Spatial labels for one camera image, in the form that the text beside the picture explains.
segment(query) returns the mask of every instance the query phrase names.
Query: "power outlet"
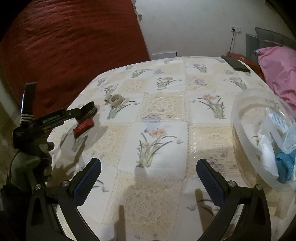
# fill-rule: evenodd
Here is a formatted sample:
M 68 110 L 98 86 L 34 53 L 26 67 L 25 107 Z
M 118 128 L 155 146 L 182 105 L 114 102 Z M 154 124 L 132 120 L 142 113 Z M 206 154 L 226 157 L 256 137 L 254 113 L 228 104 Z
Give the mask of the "power outlet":
M 232 32 L 232 29 L 233 29 L 233 28 L 234 28 L 234 31 L 235 31 L 236 33 L 239 33 L 239 34 L 242 33 L 242 28 L 241 28 L 241 27 L 230 25 L 230 30 L 231 30 L 231 32 Z

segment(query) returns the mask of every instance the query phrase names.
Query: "tablecloth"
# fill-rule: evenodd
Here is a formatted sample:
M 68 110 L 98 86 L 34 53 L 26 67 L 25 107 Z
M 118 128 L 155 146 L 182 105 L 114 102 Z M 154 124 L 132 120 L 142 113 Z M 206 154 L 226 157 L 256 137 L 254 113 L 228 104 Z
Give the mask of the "tablecloth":
M 118 240 L 194 241 L 219 210 L 196 175 L 196 162 L 206 158 L 226 180 L 263 186 L 278 240 L 296 214 L 295 193 L 269 187 L 241 147 L 230 114 L 247 88 L 269 89 L 254 71 L 235 71 L 218 57 L 161 59 L 103 73 L 69 107 L 94 101 L 95 126 L 74 140 L 77 122 L 69 120 L 48 138 L 56 145 L 50 185 L 70 180 L 97 157 L 102 172 L 78 210 L 102 241 L 114 230 Z M 104 99 L 115 93 L 124 101 L 112 109 Z

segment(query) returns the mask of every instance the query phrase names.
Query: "red object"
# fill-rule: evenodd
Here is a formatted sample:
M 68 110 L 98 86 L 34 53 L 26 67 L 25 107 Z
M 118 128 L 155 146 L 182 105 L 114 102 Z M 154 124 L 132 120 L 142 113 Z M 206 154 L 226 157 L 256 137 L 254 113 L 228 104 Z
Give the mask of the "red object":
M 248 59 L 247 57 L 237 54 L 237 53 L 227 53 L 228 56 L 231 56 L 237 60 L 244 62 L 247 66 L 249 66 L 256 74 L 259 75 L 261 69 L 259 64 L 254 63 L 252 60 Z
M 1 49 L 19 102 L 38 83 L 35 118 L 68 107 L 97 75 L 149 60 L 131 0 L 32 0 Z
M 84 132 L 86 132 L 92 127 L 94 127 L 93 118 L 87 119 L 81 122 L 80 124 L 78 123 L 77 127 L 73 130 L 74 139 L 77 139 L 79 136 L 81 136 Z

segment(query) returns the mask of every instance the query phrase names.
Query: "phone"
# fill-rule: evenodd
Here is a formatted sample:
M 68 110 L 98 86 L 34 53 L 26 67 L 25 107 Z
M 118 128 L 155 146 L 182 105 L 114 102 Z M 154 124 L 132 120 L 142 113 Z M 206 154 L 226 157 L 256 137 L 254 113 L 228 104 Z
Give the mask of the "phone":
M 229 63 L 231 67 L 234 68 L 234 70 L 249 72 L 249 73 L 251 72 L 248 67 L 244 66 L 241 62 L 239 62 L 238 60 L 236 60 L 231 56 L 222 55 L 221 58 L 224 59 L 227 63 Z

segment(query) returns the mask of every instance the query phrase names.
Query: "gray pillow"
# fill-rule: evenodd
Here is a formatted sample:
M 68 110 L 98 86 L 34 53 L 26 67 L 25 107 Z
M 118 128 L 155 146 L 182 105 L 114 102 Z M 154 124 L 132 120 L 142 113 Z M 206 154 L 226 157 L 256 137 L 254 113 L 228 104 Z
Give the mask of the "gray pillow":
M 255 31 L 259 41 L 259 48 L 285 45 L 296 50 L 296 42 L 282 34 L 257 27 L 255 28 Z

